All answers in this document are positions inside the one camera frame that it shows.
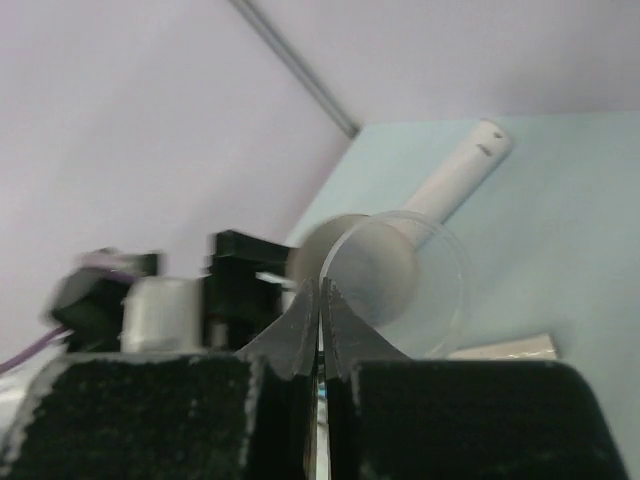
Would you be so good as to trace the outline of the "white cardboard tube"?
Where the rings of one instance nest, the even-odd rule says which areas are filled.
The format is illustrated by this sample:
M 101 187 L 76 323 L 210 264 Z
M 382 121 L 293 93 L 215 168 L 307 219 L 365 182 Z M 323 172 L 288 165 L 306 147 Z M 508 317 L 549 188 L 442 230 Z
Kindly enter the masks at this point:
M 477 123 L 456 149 L 428 175 L 403 206 L 427 219 L 425 226 L 403 227 L 401 233 L 419 251 L 443 242 L 455 249 L 460 241 L 443 223 L 470 197 L 486 177 L 509 155 L 513 140 L 491 120 Z

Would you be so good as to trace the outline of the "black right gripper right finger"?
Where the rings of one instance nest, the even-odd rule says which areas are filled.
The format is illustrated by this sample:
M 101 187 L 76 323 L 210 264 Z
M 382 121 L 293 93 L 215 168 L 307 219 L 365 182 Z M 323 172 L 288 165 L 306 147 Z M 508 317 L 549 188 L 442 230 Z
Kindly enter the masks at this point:
M 322 286 L 334 479 L 624 479 L 583 377 L 558 361 L 413 360 Z

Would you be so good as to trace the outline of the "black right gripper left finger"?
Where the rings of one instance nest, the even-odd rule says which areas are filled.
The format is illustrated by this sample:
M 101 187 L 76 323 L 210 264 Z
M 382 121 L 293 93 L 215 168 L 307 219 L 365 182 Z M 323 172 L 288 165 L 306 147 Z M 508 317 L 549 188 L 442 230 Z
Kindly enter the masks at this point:
M 319 287 L 234 353 L 71 354 L 34 378 L 5 479 L 311 479 Z

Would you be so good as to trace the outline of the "white shuttlecock tube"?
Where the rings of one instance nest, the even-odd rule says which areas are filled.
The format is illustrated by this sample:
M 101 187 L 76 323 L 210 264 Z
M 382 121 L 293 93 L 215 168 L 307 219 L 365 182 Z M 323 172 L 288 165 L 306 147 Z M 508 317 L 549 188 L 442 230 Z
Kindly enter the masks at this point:
M 289 253 L 285 272 L 297 284 L 331 280 L 373 327 L 403 314 L 420 277 L 412 243 L 395 226 L 363 214 L 335 216 L 311 228 Z

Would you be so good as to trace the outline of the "clear plastic tube lid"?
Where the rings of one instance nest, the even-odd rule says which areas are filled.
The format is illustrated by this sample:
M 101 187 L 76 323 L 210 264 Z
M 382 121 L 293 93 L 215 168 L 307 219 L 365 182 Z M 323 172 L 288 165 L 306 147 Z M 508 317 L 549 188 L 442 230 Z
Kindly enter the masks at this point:
M 411 358 L 446 358 L 459 346 L 473 296 L 469 257 L 450 230 L 422 214 L 356 220 L 329 250 L 320 277 Z

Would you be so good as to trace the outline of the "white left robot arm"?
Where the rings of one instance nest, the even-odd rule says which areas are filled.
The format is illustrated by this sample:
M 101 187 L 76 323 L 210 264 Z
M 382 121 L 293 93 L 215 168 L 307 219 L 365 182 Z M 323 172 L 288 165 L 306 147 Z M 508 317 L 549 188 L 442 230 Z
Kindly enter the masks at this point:
M 165 273 L 161 251 L 81 255 L 49 308 L 75 352 L 236 351 L 282 313 L 289 247 L 226 230 L 197 278 Z

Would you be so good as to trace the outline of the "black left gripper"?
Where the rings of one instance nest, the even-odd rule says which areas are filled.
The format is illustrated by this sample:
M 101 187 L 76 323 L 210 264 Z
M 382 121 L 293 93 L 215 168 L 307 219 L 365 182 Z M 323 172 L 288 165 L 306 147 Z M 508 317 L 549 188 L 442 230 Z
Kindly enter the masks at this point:
M 236 230 L 211 236 L 202 277 L 202 343 L 237 351 L 282 313 L 283 287 L 259 277 L 285 274 L 290 248 Z

